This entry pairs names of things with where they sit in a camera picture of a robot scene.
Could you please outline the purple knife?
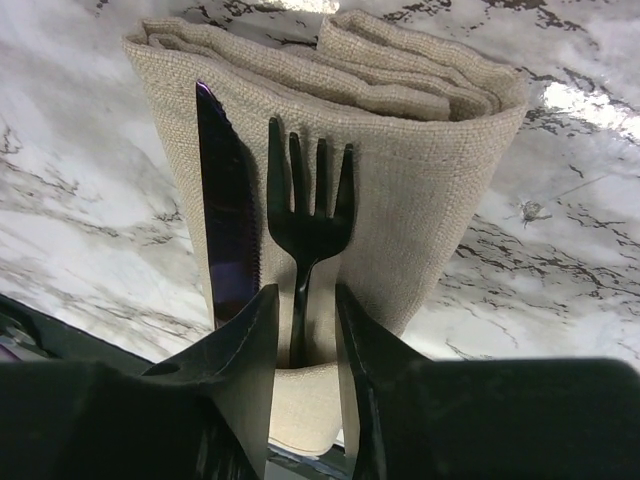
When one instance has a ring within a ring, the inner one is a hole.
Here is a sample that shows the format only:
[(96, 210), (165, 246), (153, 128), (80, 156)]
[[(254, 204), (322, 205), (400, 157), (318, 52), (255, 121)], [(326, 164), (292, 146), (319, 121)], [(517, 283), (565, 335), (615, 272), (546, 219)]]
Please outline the purple knife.
[(198, 81), (195, 94), (208, 273), (219, 328), (260, 289), (252, 162), (209, 86)]

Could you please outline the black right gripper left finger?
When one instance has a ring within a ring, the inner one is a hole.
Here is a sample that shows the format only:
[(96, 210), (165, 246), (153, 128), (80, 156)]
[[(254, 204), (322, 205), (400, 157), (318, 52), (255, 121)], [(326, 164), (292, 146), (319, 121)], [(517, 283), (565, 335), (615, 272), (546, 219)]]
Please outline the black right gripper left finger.
[(52, 358), (1, 313), (5, 479), (260, 479), (278, 289), (140, 374)]

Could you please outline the silver fork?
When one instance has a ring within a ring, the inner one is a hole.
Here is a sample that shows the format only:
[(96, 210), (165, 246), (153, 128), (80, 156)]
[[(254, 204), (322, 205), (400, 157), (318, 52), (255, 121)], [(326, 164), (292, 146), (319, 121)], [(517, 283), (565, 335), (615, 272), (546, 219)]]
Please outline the silver fork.
[(268, 230), (276, 244), (296, 263), (289, 346), (289, 367), (292, 369), (308, 365), (306, 318), (313, 267), (344, 251), (354, 228), (354, 147), (348, 144), (344, 148), (333, 215), (328, 213), (328, 167), (327, 142), (321, 138), (316, 149), (315, 212), (311, 213), (299, 137), (292, 132), (289, 135), (289, 148), (285, 149), (278, 119), (269, 119)]

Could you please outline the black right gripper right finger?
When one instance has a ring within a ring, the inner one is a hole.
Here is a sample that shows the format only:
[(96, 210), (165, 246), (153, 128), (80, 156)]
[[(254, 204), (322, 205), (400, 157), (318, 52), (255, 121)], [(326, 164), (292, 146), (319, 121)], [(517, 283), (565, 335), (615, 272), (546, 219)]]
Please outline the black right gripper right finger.
[(335, 290), (356, 479), (635, 479), (639, 375), (606, 358), (433, 361)]

